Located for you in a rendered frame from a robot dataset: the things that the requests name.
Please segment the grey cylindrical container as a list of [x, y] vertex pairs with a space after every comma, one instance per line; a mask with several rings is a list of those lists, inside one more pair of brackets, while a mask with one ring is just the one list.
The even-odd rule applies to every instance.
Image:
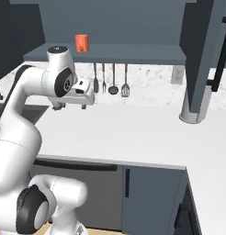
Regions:
[[207, 85], [204, 91], [199, 112], [191, 113], [189, 111], [188, 94], [187, 92], [185, 92], [184, 102], [179, 118], [182, 121], [186, 122], [187, 124], [198, 124], [201, 121], [203, 121], [207, 115], [211, 94], [212, 94], [211, 87]]

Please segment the grey wall outlet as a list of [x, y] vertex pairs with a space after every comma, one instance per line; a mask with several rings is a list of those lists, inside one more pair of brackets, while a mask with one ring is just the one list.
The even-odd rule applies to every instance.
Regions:
[[181, 84], [183, 83], [185, 67], [183, 65], [175, 65], [172, 70], [172, 84]]

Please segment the blue-grey base cabinet door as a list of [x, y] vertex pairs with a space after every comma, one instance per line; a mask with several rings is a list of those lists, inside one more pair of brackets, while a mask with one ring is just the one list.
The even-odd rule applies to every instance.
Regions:
[[[130, 169], [128, 198], [126, 169]], [[127, 235], [167, 235], [180, 176], [180, 170], [125, 166], [122, 231]]]

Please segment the orange cup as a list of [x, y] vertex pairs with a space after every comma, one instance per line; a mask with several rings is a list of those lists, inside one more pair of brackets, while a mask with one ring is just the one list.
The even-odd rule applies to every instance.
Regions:
[[74, 36], [74, 43], [77, 52], [89, 51], [89, 38], [86, 34], [77, 34]]

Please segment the blue-grey wall shelf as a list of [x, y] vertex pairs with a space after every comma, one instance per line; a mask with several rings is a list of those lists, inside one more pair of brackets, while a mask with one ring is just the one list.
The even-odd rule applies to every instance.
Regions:
[[78, 52], [63, 43], [75, 62], [184, 65], [186, 55], [179, 45], [91, 44], [88, 52]]

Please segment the blue-grey open cabinet door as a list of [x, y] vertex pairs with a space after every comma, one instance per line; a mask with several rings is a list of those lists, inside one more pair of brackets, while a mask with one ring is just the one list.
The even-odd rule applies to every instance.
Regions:
[[189, 111], [198, 113], [213, 62], [226, 0], [187, 3], [180, 47], [186, 55], [186, 90]]

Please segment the dark hanging fork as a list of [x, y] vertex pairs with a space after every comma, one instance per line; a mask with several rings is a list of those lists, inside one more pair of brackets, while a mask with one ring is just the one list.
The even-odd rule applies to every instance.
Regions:
[[105, 81], [105, 64], [104, 63], [102, 63], [102, 73], [103, 73], [102, 90], [103, 90], [103, 93], [105, 93], [107, 89], [107, 84]]

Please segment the dark blue wall cabinet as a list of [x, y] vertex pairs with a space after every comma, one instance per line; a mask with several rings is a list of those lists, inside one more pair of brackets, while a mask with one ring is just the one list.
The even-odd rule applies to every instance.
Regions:
[[24, 61], [24, 55], [45, 43], [38, 4], [0, 0], [0, 79]]

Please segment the dark hanging ladle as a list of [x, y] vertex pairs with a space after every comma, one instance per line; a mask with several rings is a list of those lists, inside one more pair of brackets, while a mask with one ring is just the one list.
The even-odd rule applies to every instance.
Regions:
[[[115, 72], [115, 64], [112, 64], [112, 72]], [[108, 88], [108, 92], [111, 95], [116, 95], [118, 93], [119, 89], [115, 84], [112, 84], [109, 88]]]

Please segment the dark corner base cabinet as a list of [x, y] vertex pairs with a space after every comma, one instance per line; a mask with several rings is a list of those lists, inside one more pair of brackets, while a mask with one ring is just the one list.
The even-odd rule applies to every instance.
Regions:
[[195, 204], [188, 184], [181, 187], [176, 197], [173, 228], [173, 235], [202, 235], [198, 225]]

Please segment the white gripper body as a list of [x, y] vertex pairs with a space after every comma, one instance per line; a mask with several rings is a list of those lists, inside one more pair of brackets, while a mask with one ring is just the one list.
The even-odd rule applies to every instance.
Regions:
[[68, 93], [63, 97], [49, 97], [54, 106], [64, 106], [65, 104], [93, 105], [95, 94], [90, 91], [87, 94]]

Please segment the dark sink basin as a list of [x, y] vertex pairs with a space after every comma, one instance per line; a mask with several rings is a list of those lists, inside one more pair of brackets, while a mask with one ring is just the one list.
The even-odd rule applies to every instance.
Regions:
[[[22, 110], [22, 117], [26, 118], [31, 123], [36, 124], [48, 108], [48, 106], [25, 105]], [[0, 115], [2, 113], [2, 109], [3, 103], [0, 104]]]

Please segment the grey hanging slotted spatula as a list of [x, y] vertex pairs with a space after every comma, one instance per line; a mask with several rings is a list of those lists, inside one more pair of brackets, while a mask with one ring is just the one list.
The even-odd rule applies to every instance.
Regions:
[[128, 64], [125, 64], [124, 84], [121, 86], [121, 96], [122, 97], [129, 97], [130, 96], [130, 86], [128, 85], [127, 78], [128, 78]]

